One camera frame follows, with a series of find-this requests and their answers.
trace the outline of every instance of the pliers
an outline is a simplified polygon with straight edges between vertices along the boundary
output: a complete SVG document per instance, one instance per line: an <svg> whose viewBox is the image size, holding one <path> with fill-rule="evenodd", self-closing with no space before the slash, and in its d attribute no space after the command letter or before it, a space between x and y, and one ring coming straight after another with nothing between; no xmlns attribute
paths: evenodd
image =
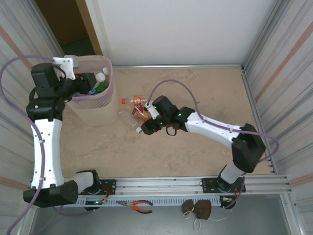
<svg viewBox="0 0 313 235"><path fill-rule="evenodd" d="M153 204L151 202L146 201L146 200L133 201L133 202L120 201L120 202L117 202L117 203L121 204L123 206L126 206L126 207L132 207L133 210L135 210L135 211L137 211L139 213L142 213L142 214L150 214L150 213L152 213L152 211L145 211L145 210L139 209L137 206L135 206L135 205L141 204L141 203L153 206Z"/></svg>

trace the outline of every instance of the orange label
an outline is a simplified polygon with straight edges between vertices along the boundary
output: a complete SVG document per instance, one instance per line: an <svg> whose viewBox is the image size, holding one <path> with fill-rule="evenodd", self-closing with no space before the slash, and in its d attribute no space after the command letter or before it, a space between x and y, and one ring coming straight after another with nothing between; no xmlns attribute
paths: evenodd
<svg viewBox="0 0 313 235"><path fill-rule="evenodd" d="M134 95L134 105L141 105L141 104L142 104L141 95Z"/></svg>
<svg viewBox="0 0 313 235"><path fill-rule="evenodd" d="M140 105L137 105L134 107L132 115L134 115L136 118L139 118L143 121L146 121L149 118L149 113L144 111L143 107L141 107Z"/></svg>

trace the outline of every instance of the white wall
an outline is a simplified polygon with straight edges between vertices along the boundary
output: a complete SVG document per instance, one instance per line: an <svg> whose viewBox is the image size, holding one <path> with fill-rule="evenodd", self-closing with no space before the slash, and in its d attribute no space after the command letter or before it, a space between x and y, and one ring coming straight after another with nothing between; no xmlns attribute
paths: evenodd
<svg viewBox="0 0 313 235"><path fill-rule="evenodd" d="M114 65L243 63L277 0L86 0Z"/></svg>

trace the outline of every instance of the white bracket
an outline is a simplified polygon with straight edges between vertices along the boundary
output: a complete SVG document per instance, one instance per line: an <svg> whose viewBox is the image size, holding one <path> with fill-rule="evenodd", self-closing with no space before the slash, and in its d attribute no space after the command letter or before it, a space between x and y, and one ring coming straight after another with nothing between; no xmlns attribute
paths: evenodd
<svg viewBox="0 0 313 235"><path fill-rule="evenodd" d="M65 72L67 78L75 80L73 58L54 57L53 60L55 64L60 65L60 68Z"/></svg>
<svg viewBox="0 0 313 235"><path fill-rule="evenodd" d="M146 103L145 107L147 108L148 112L151 114L151 117L153 120L155 120L157 118L157 116L159 116L160 114L158 113L158 111L153 107L152 105L152 100L150 100L149 105Z"/></svg>

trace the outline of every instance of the green bottle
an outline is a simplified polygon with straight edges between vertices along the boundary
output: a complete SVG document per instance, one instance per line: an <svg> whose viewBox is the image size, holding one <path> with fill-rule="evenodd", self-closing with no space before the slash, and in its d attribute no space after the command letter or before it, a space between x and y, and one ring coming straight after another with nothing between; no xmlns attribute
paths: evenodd
<svg viewBox="0 0 313 235"><path fill-rule="evenodd" d="M107 88L106 83L105 83L105 82L101 82L101 83L99 84L99 86L97 86L97 87L95 88L95 91L96 91L95 94L98 94L98 93L103 92L106 88Z"/></svg>

